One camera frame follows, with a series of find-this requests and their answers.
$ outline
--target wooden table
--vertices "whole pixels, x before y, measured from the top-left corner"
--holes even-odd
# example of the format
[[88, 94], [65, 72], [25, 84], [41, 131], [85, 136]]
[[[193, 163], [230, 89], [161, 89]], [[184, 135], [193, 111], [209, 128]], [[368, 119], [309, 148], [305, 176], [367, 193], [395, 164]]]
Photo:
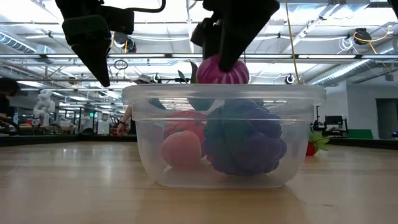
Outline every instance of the wooden table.
[[398, 223], [398, 151], [330, 147], [268, 190], [153, 184], [135, 143], [0, 148], [0, 223]]

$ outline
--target red fruit toy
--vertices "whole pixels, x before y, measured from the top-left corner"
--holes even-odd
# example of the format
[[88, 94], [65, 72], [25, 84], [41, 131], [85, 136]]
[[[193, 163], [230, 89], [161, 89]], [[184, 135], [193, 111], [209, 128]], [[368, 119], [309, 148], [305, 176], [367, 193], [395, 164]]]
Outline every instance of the red fruit toy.
[[218, 67], [218, 55], [204, 60], [197, 71], [197, 82], [201, 84], [248, 84], [249, 70], [241, 61], [237, 61], [229, 72]]
[[205, 135], [203, 134], [203, 130], [205, 128], [205, 124], [203, 122], [206, 120], [205, 115], [196, 111], [177, 111], [172, 113], [169, 118], [178, 120], [169, 121], [169, 123], [166, 125], [164, 131], [165, 139], [171, 134], [189, 131], [193, 134], [196, 134], [201, 144], [203, 143], [205, 140]]
[[307, 146], [307, 153], [306, 153], [306, 155], [307, 155], [307, 156], [313, 156], [313, 155], [315, 155], [316, 152], [317, 152], [317, 151], [315, 150], [315, 145], [314, 145], [314, 143], [309, 142], [309, 143], [308, 143], [308, 146]]
[[199, 165], [200, 140], [188, 131], [171, 134], [160, 146], [162, 158], [173, 168], [189, 168]]

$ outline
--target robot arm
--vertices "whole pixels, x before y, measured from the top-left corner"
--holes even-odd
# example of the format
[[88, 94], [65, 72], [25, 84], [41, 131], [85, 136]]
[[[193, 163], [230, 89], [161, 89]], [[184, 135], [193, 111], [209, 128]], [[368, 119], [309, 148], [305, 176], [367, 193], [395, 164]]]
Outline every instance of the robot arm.
[[[103, 0], [55, 0], [65, 21], [62, 24], [68, 44], [92, 74], [105, 87], [110, 86], [106, 57], [111, 45], [110, 31], [132, 34], [134, 12], [158, 13], [158, 9], [102, 6]], [[276, 0], [203, 0], [213, 11], [195, 29], [191, 41], [203, 48], [203, 58], [220, 55], [220, 69], [229, 71], [240, 55], [279, 9]]]
[[55, 103], [50, 100], [51, 95], [52, 91], [42, 90], [37, 96], [38, 101], [33, 109], [34, 118], [39, 118], [55, 111]]

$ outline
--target clear plastic container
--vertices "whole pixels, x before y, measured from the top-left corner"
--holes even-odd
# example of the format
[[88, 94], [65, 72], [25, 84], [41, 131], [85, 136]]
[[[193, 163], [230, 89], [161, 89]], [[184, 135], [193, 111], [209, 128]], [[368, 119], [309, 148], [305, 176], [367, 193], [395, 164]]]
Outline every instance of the clear plastic container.
[[139, 154], [169, 187], [271, 188], [291, 180], [325, 90], [304, 85], [136, 85]]

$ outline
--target toy fruit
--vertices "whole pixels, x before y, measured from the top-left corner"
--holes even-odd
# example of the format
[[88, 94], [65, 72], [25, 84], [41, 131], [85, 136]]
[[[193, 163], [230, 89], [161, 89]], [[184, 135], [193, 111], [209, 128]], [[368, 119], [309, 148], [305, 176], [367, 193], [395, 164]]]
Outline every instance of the toy fruit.
[[203, 143], [208, 161], [228, 175], [275, 170], [287, 152], [279, 119], [252, 100], [226, 100], [208, 115]]
[[249, 70], [241, 61], [237, 61], [229, 72], [218, 67], [218, 55], [204, 60], [197, 71], [197, 83], [201, 84], [248, 84]]
[[323, 138], [321, 134], [310, 134], [310, 140], [308, 141], [307, 146], [307, 156], [315, 155], [319, 150], [327, 151], [326, 143], [330, 140], [329, 137]]
[[205, 115], [196, 111], [177, 111], [170, 114], [169, 118], [178, 120], [171, 120], [167, 123], [164, 131], [165, 139], [173, 133], [189, 131], [196, 134], [201, 143], [205, 140], [205, 135], [203, 134]]
[[200, 163], [201, 146], [196, 134], [188, 131], [171, 134], [160, 146], [160, 154], [173, 168], [195, 167]]
[[314, 145], [312, 142], [309, 142], [309, 143], [308, 143], [308, 146], [307, 146], [307, 153], [306, 153], [306, 155], [307, 155], [307, 156], [313, 156], [313, 155], [315, 155], [315, 153], [316, 153], [315, 145]]

